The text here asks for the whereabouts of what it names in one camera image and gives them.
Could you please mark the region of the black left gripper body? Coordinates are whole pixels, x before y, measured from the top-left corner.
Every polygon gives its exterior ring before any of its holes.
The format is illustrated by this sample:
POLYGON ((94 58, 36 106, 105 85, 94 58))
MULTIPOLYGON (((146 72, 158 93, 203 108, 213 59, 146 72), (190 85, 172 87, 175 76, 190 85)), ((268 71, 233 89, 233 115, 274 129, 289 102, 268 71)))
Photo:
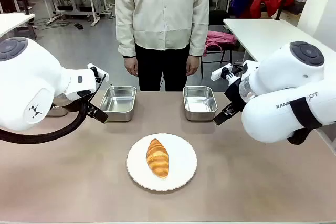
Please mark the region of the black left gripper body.
POLYGON ((98 107, 91 104, 89 101, 84 101, 83 103, 86 106, 87 115, 89 117, 100 117, 101 110, 98 107))

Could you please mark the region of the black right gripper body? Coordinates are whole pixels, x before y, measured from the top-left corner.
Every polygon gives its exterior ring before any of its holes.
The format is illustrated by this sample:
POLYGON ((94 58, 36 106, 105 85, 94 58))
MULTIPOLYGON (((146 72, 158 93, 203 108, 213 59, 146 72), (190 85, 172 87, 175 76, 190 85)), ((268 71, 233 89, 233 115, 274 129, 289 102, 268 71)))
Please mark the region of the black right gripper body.
POLYGON ((246 102, 242 99, 239 93, 239 85, 241 83, 241 77, 238 77, 233 81, 225 91, 227 99, 231 102, 226 108, 226 113, 242 112, 246 102))

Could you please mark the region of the person's left hand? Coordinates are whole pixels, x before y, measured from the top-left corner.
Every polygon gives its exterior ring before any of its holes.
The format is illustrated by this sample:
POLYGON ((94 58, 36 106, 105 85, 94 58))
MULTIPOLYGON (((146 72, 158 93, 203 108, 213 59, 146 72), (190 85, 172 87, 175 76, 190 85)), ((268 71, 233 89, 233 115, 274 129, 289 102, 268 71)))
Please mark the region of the person's left hand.
POLYGON ((189 55, 186 62, 186 75, 191 76, 196 73, 200 66, 200 57, 189 55))

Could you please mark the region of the person's right hand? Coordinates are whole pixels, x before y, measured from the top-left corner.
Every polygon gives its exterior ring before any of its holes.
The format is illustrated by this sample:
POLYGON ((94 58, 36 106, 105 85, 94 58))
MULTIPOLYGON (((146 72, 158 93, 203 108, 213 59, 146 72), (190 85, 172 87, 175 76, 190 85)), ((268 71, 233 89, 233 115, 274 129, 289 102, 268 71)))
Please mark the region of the person's right hand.
POLYGON ((138 61, 136 57, 124 57, 124 66, 132 76, 138 76, 138 61))

